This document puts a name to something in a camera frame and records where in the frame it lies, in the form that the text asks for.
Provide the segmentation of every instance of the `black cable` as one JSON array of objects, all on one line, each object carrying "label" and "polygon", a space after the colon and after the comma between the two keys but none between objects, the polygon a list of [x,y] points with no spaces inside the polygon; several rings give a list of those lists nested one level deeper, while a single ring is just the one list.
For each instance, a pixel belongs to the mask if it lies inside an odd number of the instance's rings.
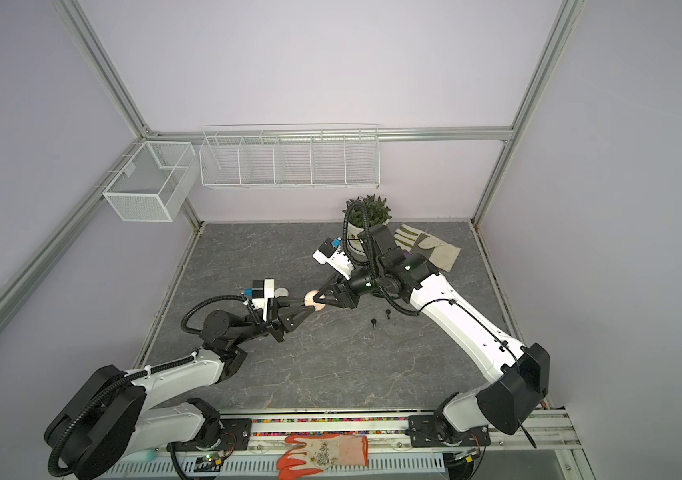
[{"label": "black cable", "polygon": [[[163,370],[173,369],[177,366],[182,366],[192,361],[194,361],[194,356],[188,356],[180,360],[173,360],[172,362],[158,365],[154,368],[151,368],[150,371],[151,373],[162,372]],[[141,379],[146,375],[149,375],[149,372],[146,370],[141,370],[140,372],[134,372],[130,375],[126,375],[115,380],[113,383],[107,385],[103,390],[91,398],[90,401],[86,403],[86,406],[84,406],[82,410],[80,410],[80,412],[69,421],[69,424],[66,426],[66,428],[64,428],[64,432],[62,432],[62,434],[58,437],[58,440],[56,440],[56,444],[51,449],[51,455],[48,457],[48,473],[51,476],[63,477],[72,473],[72,467],[62,468],[58,465],[58,458],[61,456],[67,440],[72,436],[72,433],[75,431],[75,427],[79,425],[82,419],[85,418],[88,413],[93,410],[93,408],[100,406],[104,400],[116,392],[117,389],[134,380]]]},{"label": "black cable", "polygon": [[211,303],[215,303],[215,302],[223,302],[224,300],[234,300],[234,301],[239,301],[239,302],[247,302],[247,303],[245,303],[245,306],[247,307],[248,313],[253,318],[257,318],[256,310],[253,308],[253,303],[250,302],[250,299],[246,296],[243,296],[243,295],[212,296],[211,298],[209,298],[207,300],[203,300],[202,302],[199,302],[197,305],[193,306],[192,309],[189,310],[187,312],[187,314],[183,316],[183,318],[181,319],[181,330],[186,332],[186,333],[192,333],[194,335],[199,335],[202,332],[202,330],[194,329],[190,326],[187,326],[187,324],[189,323],[189,320],[192,318],[192,316],[195,313],[199,312],[205,306],[208,306]]},{"label": "black cable", "polygon": [[370,234],[370,215],[368,215],[368,209],[365,204],[360,201],[353,202],[352,205],[359,206],[360,212],[363,214],[363,231],[365,232],[365,241],[360,242],[365,252],[365,257],[367,257],[367,266],[370,270],[371,276],[376,279],[379,277],[379,265],[375,261],[375,253],[373,249],[373,236]]},{"label": "black cable", "polygon": [[346,254],[346,256],[349,258],[349,261],[352,262],[352,264],[356,266],[367,266],[369,264],[368,261],[361,261],[357,260],[350,252],[349,249],[352,247],[349,246],[349,216],[352,214],[352,210],[354,210],[354,207],[358,206],[359,209],[363,212],[363,218],[367,215],[367,210],[365,209],[365,204],[359,200],[355,200],[354,202],[350,203],[349,206],[346,207],[346,213],[344,213],[343,216],[343,226],[341,229],[341,250]]},{"label": "black cable", "polygon": [[528,429],[522,425],[522,422],[518,422],[520,424],[520,428],[522,428],[522,432],[525,434],[526,437],[528,437],[528,442],[533,446],[533,448],[538,448],[538,445],[536,445],[535,440],[533,439],[533,436],[528,432]]},{"label": "black cable", "polygon": [[391,305],[394,310],[397,310],[398,312],[402,313],[403,315],[418,316],[421,314],[417,310],[406,309],[403,306],[400,306],[397,302],[394,302],[394,299],[389,295],[389,292],[387,292],[386,289],[380,285],[379,285],[379,292],[382,294],[382,296],[384,297],[386,302],[389,305]]},{"label": "black cable", "polygon": [[234,448],[237,446],[237,437],[233,433],[225,432],[221,434],[222,437],[225,435],[229,435],[230,437],[232,437],[232,448],[230,448],[229,452],[227,452],[227,454],[223,456],[223,458],[221,458],[221,462],[231,457],[232,454],[234,453]]},{"label": "black cable", "polygon": [[178,457],[176,456],[176,442],[168,443],[168,451],[171,453],[171,463],[173,464],[173,470],[176,471],[176,475],[181,480],[191,480],[187,474],[183,471],[181,464],[178,463]]},{"label": "black cable", "polygon": [[520,372],[520,366],[519,366],[519,363],[517,360],[517,356],[511,351],[511,349],[508,346],[504,345],[504,343],[495,335],[495,333],[491,332],[490,329],[487,326],[485,326],[485,324],[483,322],[480,322],[476,316],[472,315],[468,310],[466,310],[464,308],[464,306],[461,305],[461,303],[459,303],[455,298],[438,298],[438,299],[430,300],[429,302],[424,303],[424,305],[421,308],[419,308],[419,313],[421,313],[421,310],[423,310],[424,308],[426,308],[427,306],[429,306],[431,303],[434,303],[434,302],[448,302],[451,305],[456,305],[458,308],[463,310],[474,321],[476,321],[482,328],[484,328],[486,332],[490,333],[490,336],[493,337],[493,340],[498,342],[499,345],[501,346],[502,352],[504,350],[509,352],[509,355],[511,355],[511,358],[514,359],[514,369],[517,370],[517,373]]},{"label": "black cable", "polygon": [[471,477],[475,475],[475,466],[474,466],[474,460],[471,462],[464,462],[464,471],[461,472],[461,478],[462,480],[470,480]]},{"label": "black cable", "polygon": [[[371,292],[370,294],[373,295],[375,298],[385,298],[384,295],[382,295],[382,294],[379,293],[378,291]],[[389,293],[389,295],[390,295],[394,300],[399,300],[399,299],[402,298],[398,293],[395,293],[394,295],[392,295],[391,293]]]},{"label": "black cable", "polygon": [[471,480],[471,477],[477,475],[477,471],[480,469],[480,465],[482,465],[482,460],[485,458],[485,449],[487,449],[488,446],[482,447],[482,455],[480,455],[480,459],[477,461],[477,466],[474,467],[474,470],[472,470],[471,475],[469,475],[469,478],[466,480]]}]

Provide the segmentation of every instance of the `gray marble tabletop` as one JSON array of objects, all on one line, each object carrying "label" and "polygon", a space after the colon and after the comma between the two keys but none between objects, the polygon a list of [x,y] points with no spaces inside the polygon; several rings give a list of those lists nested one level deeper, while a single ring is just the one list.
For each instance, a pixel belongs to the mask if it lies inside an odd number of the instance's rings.
[{"label": "gray marble tabletop", "polygon": [[[480,312],[503,326],[501,310],[464,222],[411,223],[461,247],[447,277]],[[291,296],[315,290],[333,272],[312,253],[339,224],[209,224],[191,256],[161,325],[147,363],[187,355],[201,345],[183,333],[179,320],[210,296],[241,293],[253,280],[276,279]],[[379,298],[364,296],[355,310],[327,306],[305,320],[285,341],[271,336],[246,342],[240,371],[214,386],[195,389],[166,402],[201,397],[223,410],[256,408],[435,408],[453,392],[484,379],[469,357],[426,316],[392,311]],[[215,309],[245,313],[241,304],[219,302],[190,321],[201,326]],[[373,329],[371,319],[377,320]]]}]

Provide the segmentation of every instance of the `white work glove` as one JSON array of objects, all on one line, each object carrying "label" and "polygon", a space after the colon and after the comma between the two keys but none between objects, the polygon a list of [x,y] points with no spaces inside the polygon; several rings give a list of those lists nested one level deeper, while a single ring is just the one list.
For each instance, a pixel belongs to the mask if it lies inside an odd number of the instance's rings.
[{"label": "white work glove", "polygon": [[289,450],[277,461],[279,480],[314,475],[334,465],[368,466],[368,439],[365,436],[339,433],[291,435],[285,442],[298,444],[298,447]]},{"label": "white work glove", "polygon": [[394,231],[394,242],[405,251],[421,254],[437,268],[449,272],[461,249],[427,234],[410,225],[402,225]]}]

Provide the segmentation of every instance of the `wall-mounted wire shelf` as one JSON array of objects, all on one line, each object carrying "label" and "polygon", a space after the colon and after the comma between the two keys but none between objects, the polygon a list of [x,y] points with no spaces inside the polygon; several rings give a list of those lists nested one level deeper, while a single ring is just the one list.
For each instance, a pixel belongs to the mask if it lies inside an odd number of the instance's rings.
[{"label": "wall-mounted wire shelf", "polygon": [[285,135],[274,130],[203,132],[200,166],[206,187],[339,188],[380,183],[374,128],[307,129]]},{"label": "wall-mounted wire shelf", "polygon": [[199,157],[183,141],[144,141],[104,189],[127,222],[172,222],[200,173]]}]

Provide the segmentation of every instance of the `metal bracket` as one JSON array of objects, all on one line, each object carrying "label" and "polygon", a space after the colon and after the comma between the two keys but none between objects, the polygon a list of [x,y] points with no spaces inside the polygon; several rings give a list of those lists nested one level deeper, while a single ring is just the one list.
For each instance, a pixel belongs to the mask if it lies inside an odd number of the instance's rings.
[{"label": "metal bracket", "polygon": [[155,138],[159,135],[158,132],[149,128],[149,125],[142,125],[142,132],[143,132],[142,137],[144,138]]},{"label": "metal bracket", "polygon": [[[438,440],[436,417],[433,415],[411,415],[408,417],[408,427],[415,435],[410,435],[410,444],[414,447],[445,446]],[[490,445],[488,427],[470,428],[466,437],[458,445],[461,447],[485,447]]]},{"label": "metal bracket", "polygon": [[[234,445],[234,451],[247,450],[248,442],[250,442],[250,428],[253,426],[252,418],[222,418],[221,423],[223,429],[221,430],[221,443],[218,444],[216,450],[224,450],[229,452]],[[194,440],[190,442],[179,442],[176,444],[177,452],[200,452]]]}]

